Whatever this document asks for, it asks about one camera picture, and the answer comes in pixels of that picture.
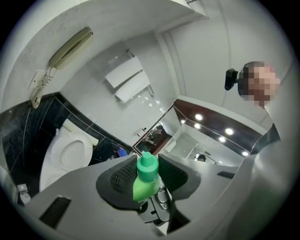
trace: green bottle cap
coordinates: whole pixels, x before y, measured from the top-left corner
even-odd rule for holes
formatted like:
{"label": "green bottle cap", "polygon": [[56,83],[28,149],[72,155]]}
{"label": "green bottle cap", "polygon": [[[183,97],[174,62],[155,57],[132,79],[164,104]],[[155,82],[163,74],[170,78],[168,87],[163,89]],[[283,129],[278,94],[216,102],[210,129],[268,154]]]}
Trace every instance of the green bottle cap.
{"label": "green bottle cap", "polygon": [[154,182],[158,179],[158,159],[149,152],[137,160],[137,171],[139,178],[144,182]]}

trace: white towel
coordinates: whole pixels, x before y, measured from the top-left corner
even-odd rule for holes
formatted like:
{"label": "white towel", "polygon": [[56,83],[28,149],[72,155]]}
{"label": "white towel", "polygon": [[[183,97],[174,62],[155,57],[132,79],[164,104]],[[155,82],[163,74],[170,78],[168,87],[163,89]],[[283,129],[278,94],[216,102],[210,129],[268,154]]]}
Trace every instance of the white towel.
{"label": "white towel", "polygon": [[107,74],[105,78],[114,88],[116,88],[142,69],[143,67],[139,59],[137,57],[133,57],[116,67],[113,71]]}
{"label": "white towel", "polygon": [[116,92],[116,96],[125,103],[149,85],[150,81],[148,79],[148,76],[144,71],[142,71],[132,77],[127,83],[125,83]]}

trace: telephone handset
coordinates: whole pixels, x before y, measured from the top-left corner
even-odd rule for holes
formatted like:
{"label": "telephone handset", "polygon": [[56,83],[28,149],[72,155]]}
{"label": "telephone handset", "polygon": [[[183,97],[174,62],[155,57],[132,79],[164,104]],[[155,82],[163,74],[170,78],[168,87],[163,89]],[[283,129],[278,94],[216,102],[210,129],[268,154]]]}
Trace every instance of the telephone handset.
{"label": "telephone handset", "polygon": [[49,68],[39,86],[34,90],[31,102],[34,108],[40,104],[44,89],[54,77],[51,75],[53,69],[61,70],[82,53],[92,42],[93,32],[87,27],[78,32],[69,41],[67,41],[50,59]]}

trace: telephone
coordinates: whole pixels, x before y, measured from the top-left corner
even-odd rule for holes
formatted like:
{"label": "telephone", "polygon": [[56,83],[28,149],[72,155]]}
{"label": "telephone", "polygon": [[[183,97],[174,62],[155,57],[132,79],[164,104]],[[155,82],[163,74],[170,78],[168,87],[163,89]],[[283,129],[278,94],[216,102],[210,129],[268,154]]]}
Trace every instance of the telephone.
{"label": "telephone", "polygon": [[68,65],[73,59],[75,59],[80,53],[82,53],[92,42],[93,32],[89,27],[84,28],[67,41],[50,59],[48,70],[41,80],[40,84],[34,89],[31,103],[34,108],[38,108],[44,90],[51,79],[52,70],[61,70]]}

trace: toilet bowl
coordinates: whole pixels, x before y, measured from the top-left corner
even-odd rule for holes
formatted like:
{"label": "toilet bowl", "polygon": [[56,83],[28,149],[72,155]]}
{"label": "toilet bowl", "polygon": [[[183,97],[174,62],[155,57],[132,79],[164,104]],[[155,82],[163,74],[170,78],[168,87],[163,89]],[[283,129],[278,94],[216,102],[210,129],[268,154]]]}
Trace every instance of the toilet bowl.
{"label": "toilet bowl", "polygon": [[45,154],[40,175],[39,190],[53,184],[70,171],[89,165],[93,145],[98,140],[83,132],[69,120],[56,130]]}

